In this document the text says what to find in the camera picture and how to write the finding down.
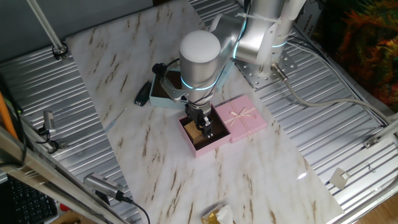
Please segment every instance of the marble tabletop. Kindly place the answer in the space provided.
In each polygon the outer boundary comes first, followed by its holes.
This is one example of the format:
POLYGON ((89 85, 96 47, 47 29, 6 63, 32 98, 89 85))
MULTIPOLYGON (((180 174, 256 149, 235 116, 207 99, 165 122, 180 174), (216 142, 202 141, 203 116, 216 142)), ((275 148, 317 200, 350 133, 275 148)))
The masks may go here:
POLYGON ((134 104, 153 64, 178 57, 182 37, 198 29, 204 25, 188 1, 172 1, 67 39, 103 126, 127 107, 107 136, 134 200, 152 223, 201 223, 220 203, 231 205, 236 223, 326 223, 341 215, 236 67, 211 102, 245 94, 267 128, 198 159, 178 128, 183 111, 134 104))

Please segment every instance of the metal rod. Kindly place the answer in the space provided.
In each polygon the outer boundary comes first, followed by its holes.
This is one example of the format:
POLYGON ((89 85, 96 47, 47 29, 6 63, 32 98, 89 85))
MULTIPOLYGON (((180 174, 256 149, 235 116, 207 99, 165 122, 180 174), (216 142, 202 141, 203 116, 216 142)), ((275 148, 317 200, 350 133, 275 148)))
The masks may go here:
POLYGON ((55 49, 58 50, 60 53, 65 51, 65 47, 62 45, 60 39, 55 34, 54 30, 52 29, 49 21, 45 17, 42 9, 40 8, 39 4, 37 4, 36 0, 26 0, 29 4, 30 8, 36 15, 37 19, 39 20, 40 24, 42 25, 44 31, 47 33, 48 37, 50 38, 52 44, 54 45, 55 49))

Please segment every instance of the gift box lid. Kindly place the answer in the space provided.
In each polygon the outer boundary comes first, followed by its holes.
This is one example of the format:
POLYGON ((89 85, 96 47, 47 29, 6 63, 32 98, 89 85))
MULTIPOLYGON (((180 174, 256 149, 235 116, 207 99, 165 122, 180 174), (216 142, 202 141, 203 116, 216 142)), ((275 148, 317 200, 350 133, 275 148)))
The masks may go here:
POLYGON ((234 143, 266 127, 266 122, 247 95, 216 107, 234 143))

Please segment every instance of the cardboard insert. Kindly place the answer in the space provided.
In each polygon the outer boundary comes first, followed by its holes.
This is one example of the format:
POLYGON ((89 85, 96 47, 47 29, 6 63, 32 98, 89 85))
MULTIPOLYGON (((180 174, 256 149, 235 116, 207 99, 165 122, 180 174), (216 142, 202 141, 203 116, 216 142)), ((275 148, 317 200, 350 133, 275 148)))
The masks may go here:
MULTIPOLYGON (((210 145, 211 143, 217 142, 218 140, 222 139, 223 137, 228 136, 230 133, 226 129, 223 121, 218 117, 214 107, 211 107, 211 113, 209 117, 213 120, 213 137, 211 138, 204 138, 200 142, 194 144, 191 140, 191 143, 193 144, 193 147, 195 148, 196 151, 210 145)), ((192 121, 191 118, 185 117, 180 119, 180 124, 184 127, 185 125, 189 124, 192 121)))
MULTIPOLYGON (((176 89, 182 89, 181 72, 174 71, 174 70, 169 70, 166 73, 166 77, 170 80, 170 82, 173 84, 173 86, 176 89)), ((169 97, 169 95, 166 93, 166 91, 163 89, 162 85, 160 84, 160 76, 159 75, 155 75, 154 88, 152 90, 151 96, 159 97, 159 98, 171 99, 169 97)))

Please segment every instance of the open box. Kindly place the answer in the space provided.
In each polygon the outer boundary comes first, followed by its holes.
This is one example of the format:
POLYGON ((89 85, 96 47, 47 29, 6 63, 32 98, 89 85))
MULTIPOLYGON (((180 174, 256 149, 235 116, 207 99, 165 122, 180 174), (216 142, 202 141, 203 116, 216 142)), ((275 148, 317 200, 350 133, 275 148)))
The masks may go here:
MULTIPOLYGON (((167 78, 170 80, 175 88, 182 88, 181 72, 179 69, 172 68, 167 71, 167 78)), ((154 81, 152 82, 149 100, 152 106, 159 106, 176 110, 184 110, 185 105, 188 103, 187 99, 185 99, 184 96, 182 97, 181 102, 174 102, 160 84, 160 76, 158 75, 155 75, 154 81)))
POLYGON ((190 149, 196 158, 228 143, 231 140, 231 133, 228 131, 228 128, 221 120, 213 105, 211 105, 211 113, 209 117, 213 120, 213 137, 204 139, 196 144, 192 143, 192 140, 189 138, 188 133, 184 128, 185 125, 192 122, 192 119, 187 116, 183 116, 178 119, 182 135, 189 143, 190 149))

